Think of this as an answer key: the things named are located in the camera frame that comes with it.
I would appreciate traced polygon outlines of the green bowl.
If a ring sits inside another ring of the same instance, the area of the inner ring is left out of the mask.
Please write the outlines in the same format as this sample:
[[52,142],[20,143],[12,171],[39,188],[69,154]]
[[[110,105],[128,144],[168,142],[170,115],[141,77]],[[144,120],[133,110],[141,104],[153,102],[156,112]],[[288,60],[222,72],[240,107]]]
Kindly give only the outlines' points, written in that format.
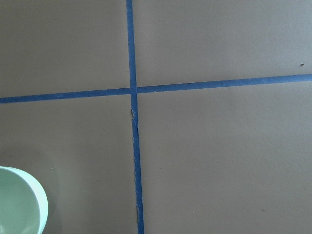
[[0,168],[0,232],[41,234],[48,217],[48,200],[42,185],[29,173]]

